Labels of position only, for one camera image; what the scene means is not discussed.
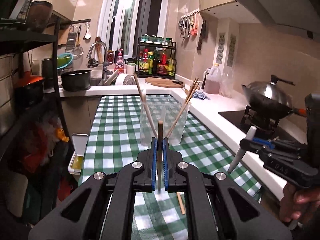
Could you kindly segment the right hand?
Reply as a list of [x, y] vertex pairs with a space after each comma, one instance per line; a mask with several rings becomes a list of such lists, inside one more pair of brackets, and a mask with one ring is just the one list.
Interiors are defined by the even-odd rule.
[[285, 223], [297, 220], [303, 226], [311, 225], [319, 209], [319, 187], [298, 190], [287, 182], [283, 195], [279, 219]]

